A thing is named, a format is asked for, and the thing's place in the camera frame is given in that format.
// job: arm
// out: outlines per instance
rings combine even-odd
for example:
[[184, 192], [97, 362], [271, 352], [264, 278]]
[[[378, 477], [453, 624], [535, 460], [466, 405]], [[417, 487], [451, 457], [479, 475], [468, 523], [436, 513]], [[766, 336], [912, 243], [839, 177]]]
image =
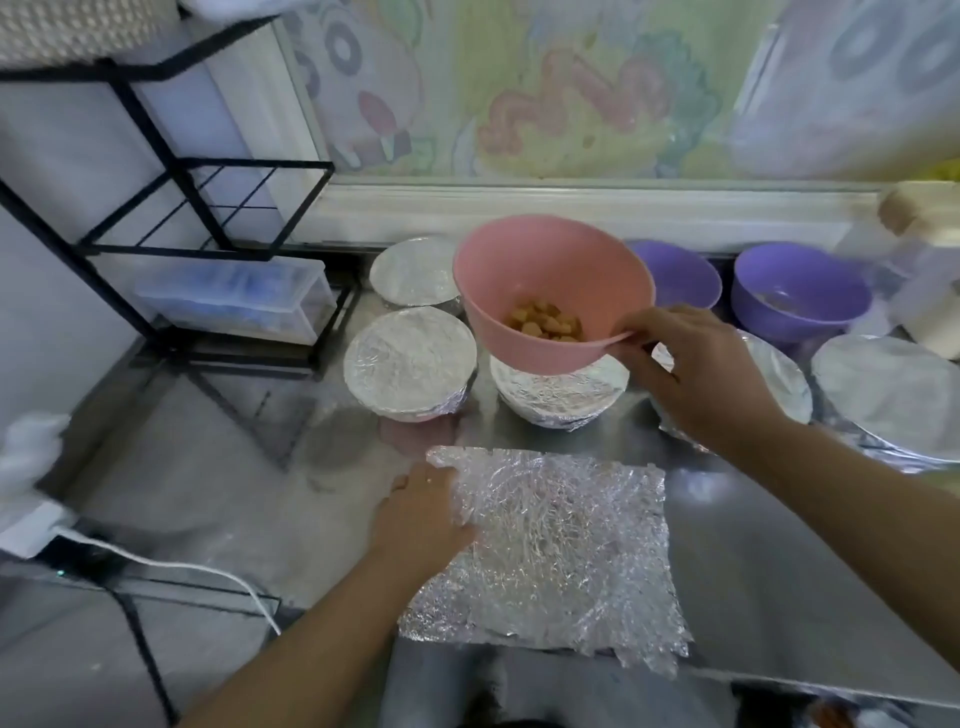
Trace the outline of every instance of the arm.
[[[960, 669], [960, 498], [787, 419], [735, 329], [678, 306], [613, 353], [688, 435], [779, 498]], [[642, 345], [662, 341], [668, 374]]]
[[473, 540], [451, 518], [453, 473], [418, 464], [395, 480], [353, 570], [180, 725], [337, 725], [407, 603]]

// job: crumpled foil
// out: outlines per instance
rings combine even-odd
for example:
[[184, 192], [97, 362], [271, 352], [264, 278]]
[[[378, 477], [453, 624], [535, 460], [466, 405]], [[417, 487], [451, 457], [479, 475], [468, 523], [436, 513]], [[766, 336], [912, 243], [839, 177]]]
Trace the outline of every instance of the crumpled foil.
[[508, 367], [493, 356], [497, 391], [529, 423], [573, 431], [599, 417], [627, 389], [630, 372], [612, 356], [568, 375], [539, 376]]
[[960, 463], [960, 368], [891, 336], [845, 334], [810, 362], [841, 440], [905, 473]]
[[584, 654], [674, 675], [690, 640], [667, 558], [663, 471], [530, 450], [433, 448], [476, 544], [423, 586], [403, 637]]
[[370, 269], [370, 284], [391, 306], [437, 305], [454, 316], [463, 310], [453, 281], [457, 241], [442, 235], [415, 237], [387, 248]]
[[[809, 423], [813, 416], [813, 395], [800, 367], [785, 353], [763, 339], [748, 331], [741, 329], [738, 331], [783, 413], [791, 420], [803, 425]], [[657, 344], [651, 355], [667, 372], [673, 371], [673, 356], [663, 344]], [[686, 440], [700, 452], [710, 452], [687, 437], [655, 400], [652, 400], [652, 403], [657, 414], [660, 415], [661, 430], [673, 437]]]
[[388, 313], [360, 331], [344, 354], [344, 380], [376, 414], [419, 422], [460, 407], [476, 363], [467, 325], [422, 306]]

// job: person's left arm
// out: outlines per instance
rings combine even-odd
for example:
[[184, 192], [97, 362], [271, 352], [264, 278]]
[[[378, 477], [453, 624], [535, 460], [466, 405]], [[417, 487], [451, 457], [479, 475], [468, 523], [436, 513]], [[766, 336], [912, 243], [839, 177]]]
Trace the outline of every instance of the person's left arm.
[[394, 481], [367, 554], [316, 606], [180, 723], [333, 728], [417, 590], [474, 538], [453, 522], [452, 468]]

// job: pink bowl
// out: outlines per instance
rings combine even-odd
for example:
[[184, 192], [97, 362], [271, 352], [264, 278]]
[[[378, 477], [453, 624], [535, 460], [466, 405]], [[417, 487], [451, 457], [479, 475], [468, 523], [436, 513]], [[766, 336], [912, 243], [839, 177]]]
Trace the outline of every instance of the pink bowl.
[[[476, 337], [504, 364], [535, 375], [592, 364], [629, 335], [610, 336], [616, 320], [655, 298], [650, 272], [623, 241], [553, 215], [505, 217], [477, 228], [453, 259], [453, 279]], [[579, 316], [588, 341], [535, 339], [502, 323], [534, 298]]]

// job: person's left hand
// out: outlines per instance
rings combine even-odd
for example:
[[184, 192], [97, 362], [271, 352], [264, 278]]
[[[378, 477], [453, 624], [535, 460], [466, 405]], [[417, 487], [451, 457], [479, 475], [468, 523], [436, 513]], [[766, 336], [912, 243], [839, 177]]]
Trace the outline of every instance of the person's left hand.
[[398, 568], [426, 581], [446, 568], [476, 538], [476, 526], [453, 520], [450, 484], [457, 471], [417, 463], [394, 479], [373, 519], [370, 553], [395, 559]]

